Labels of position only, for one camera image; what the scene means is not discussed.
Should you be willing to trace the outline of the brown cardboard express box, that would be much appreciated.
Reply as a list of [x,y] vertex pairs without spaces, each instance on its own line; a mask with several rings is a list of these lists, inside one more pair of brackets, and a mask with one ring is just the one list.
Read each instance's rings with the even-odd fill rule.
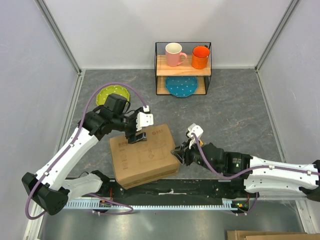
[[130,189],[179,171],[180,162],[171,154],[176,145],[165,124],[145,128],[146,141],[128,144],[124,135],[109,140],[116,181]]

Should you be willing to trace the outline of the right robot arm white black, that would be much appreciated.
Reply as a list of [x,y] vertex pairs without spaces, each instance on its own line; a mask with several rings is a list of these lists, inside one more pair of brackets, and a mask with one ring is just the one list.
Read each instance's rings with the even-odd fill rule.
[[190,146],[188,142],[171,151],[181,164],[195,163],[226,180],[227,196],[245,193],[268,197],[306,197],[320,200],[320,162],[291,164],[262,159],[240,152],[225,151],[211,142]]

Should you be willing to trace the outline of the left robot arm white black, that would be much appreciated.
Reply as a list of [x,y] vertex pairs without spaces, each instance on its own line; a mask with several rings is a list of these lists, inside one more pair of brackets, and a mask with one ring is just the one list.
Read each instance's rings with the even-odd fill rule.
[[56,155],[35,174],[27,172],[22,177],[27,200],[34,201],[52,216],[78,197],[89,194],[106,196],[110,191],[110,178],[101,171],[94,170],[74,179],[67,179],[67,176],[86,152],[112,131],[123,132],[128,144],[147,139],[142,129],[154,123],[150,107],[144,105],[129,110],[130,106],[125,97],[112,93],[104,104],[85,111],[73,134]]

